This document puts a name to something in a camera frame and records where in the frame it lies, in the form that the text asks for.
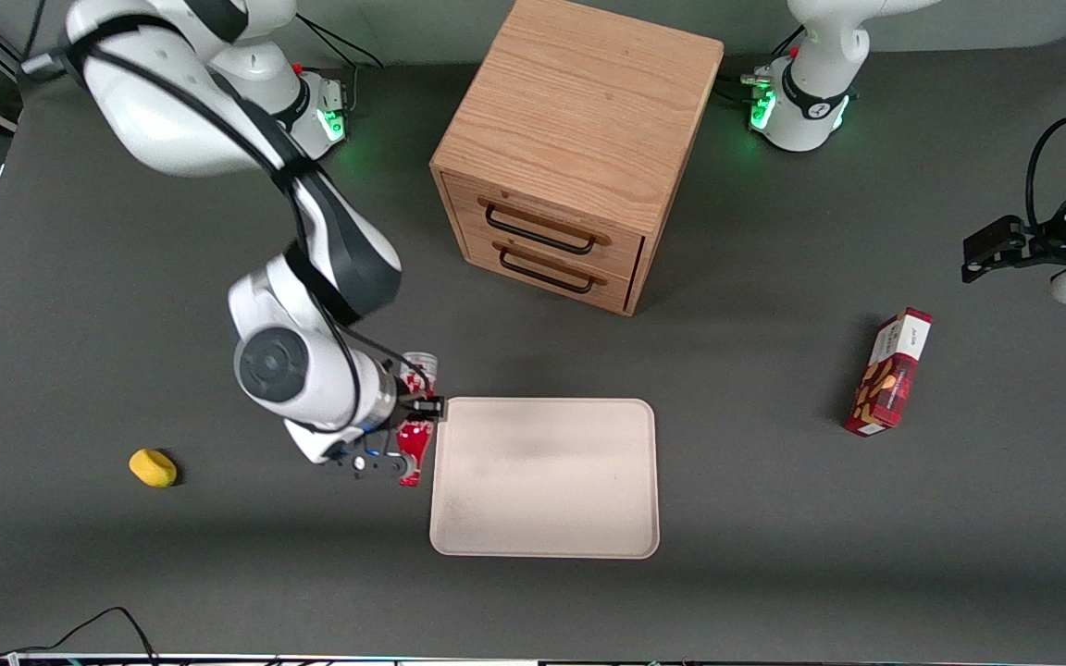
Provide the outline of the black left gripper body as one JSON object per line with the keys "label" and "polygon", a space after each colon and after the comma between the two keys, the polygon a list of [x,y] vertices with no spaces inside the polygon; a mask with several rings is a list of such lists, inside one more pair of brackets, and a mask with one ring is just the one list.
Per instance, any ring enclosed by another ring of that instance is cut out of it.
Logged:
{"label": "black left gripper body", "polygon": [[1012,230],[1010,249],[1004,251],[1004,265],[1007,269],[1031,269],[1036,265],[1066,269],[1066,237]]}

